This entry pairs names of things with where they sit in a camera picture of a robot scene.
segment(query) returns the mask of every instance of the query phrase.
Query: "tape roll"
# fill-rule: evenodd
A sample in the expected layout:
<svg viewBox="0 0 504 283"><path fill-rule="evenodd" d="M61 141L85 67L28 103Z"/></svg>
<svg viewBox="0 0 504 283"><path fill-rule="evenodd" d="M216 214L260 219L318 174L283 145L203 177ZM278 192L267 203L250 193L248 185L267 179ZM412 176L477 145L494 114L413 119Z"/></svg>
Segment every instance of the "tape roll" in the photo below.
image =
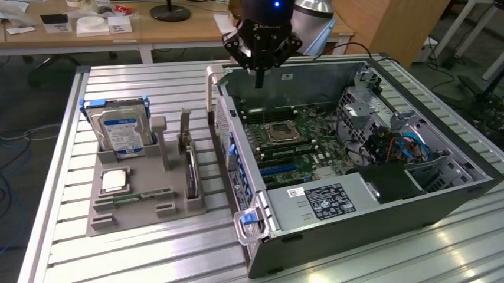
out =
<svg viewBox="0 0 504 283"><path fill-rule="evenodd" d="M69 6L69 7L75 7L75 8L79 8L84 5L85 3L85 0L65 0L65 4Z"/></svg>

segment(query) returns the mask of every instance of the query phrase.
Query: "gray 3d printed holder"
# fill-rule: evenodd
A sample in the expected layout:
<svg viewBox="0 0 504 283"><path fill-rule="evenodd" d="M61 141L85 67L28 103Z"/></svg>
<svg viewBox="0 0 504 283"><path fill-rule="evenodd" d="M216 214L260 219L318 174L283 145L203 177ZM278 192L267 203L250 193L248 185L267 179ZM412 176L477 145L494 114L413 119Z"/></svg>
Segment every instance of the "gray 3d printed holder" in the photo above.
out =
<svg viewBox="0 0 504 283"><path fill-rule="evenodd" d="M158 143L144 156L117 160L113 151L97 152L87 236L96 236L206 213L200 187L187 198L187 160L176 141L164 142L164 116L151 118ZM123 186L103 190L108 172L125 175Z"/></svg>

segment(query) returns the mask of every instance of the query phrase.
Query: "blue cable on floor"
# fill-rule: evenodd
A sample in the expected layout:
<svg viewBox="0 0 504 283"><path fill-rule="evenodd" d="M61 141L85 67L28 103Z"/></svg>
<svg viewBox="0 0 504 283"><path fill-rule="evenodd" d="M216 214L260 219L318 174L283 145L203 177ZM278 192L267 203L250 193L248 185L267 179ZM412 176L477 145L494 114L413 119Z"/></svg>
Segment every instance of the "blue cable on floor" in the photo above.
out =
<svg viewBox="0 0 504 283"><path fill-rule="evenodd" d="M24 160L20 162L20 164L14 168L12 168L9 171L6 171L4 173L0 172L0 179L2 180L4 185L5 185L5 187L2 187L2 186L0 187L0 190L2 190L2 192L6 195L9 195L12 202L13 202L13 204L14 204L17 210L18 210L18 215L21 217L21 221L20 221L21 222L21 230L20 230L17 236L12 239L12 241L6 244L6 246L4 246L4 248L0 250L0 255L1 255L5 252L5 250L8 250L8 248L12 247L14 245L14 243L17 242L17 240L22 237L24 229L25 229L25 219L24 219L24 212L22 212L22 209L21 209L21 202L17 198L14 191L10 189L10 185L8 184L5 176L13 174L25 165L29 158L32 157L32 152L24 146L12 146L12 145L2 143L2 142L0 142L0 146L5 146L5 147L13 148L13 149L21 149L27 153Z"/></svg>
<svg viewBox="0 0 504 283"><path fill-rule="evenodd" d="M9 145L6 143L2 143L1 141L0 141L0 146L5 146L5 147L13 148L13 149L22 149L22 150L25 150L25 159L21 161L21 163L13 169L10 169L9 171L2 172L2 173L0 172L4 176L8 176L12 173L14 173L25 165L25 163L28 162L29 158L32 157L32 151L29 149L27 149L24 146L12 146L12 145Z"/></svg>
<svg viewBox="0 0 504 283"><path fill-rule="evenodd" d="M0 179L2 179L2 181L5 183L6 192L9 193L10 197L12 197L12 202L14 203L14 206L18 210L18 215L21 217L21 230L20 230L17 236L12 239L12 241L6 244L6 246L4 246L4 248L0 250L0 255L1 255L5 252L5 250L8 250L8 248L12 247L14 245L14 243L17 242L17 240L21 238L21 236L24 234L24 229L25 229L25 227L24 227L25 219L24 219L24 212L22 212L21 203L18 201L17 195L10 190L10 186L8 185L8 181L6 181L6 179L2 175L0 175Z"/></svg>

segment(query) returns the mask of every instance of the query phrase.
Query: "cpu socket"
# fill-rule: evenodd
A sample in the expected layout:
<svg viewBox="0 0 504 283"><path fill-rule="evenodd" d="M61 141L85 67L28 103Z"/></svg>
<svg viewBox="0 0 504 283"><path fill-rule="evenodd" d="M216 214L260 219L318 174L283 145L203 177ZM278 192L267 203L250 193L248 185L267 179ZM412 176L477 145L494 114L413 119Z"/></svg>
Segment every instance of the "cpu socket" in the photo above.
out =
<svg viewBox="0 0 504 283"><path fill-rule="evenodd" d="M266 124L264 130L272 143L293 142L302 139L291 121Z"/></svg>

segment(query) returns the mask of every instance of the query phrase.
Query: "blue hard drive label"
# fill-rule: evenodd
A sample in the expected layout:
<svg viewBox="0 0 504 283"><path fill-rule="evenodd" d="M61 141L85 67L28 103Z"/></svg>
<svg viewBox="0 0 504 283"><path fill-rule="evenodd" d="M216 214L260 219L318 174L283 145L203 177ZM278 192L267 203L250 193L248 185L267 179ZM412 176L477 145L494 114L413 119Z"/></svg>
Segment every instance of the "blue hard drive label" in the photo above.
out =
<svg viewBox="0 0 504 283"><path fill-rule="evenodd" d="M135 153L143 148L141 135L136 132L135 118L103 122L112 148L119 153Z"/></svg>
<svg viewBox="0 0 504 283"><path fill-rule="evenodd" d="M321 220L355 211L355 207L339 183L305 190L305 195L313 212Z"/></svg>

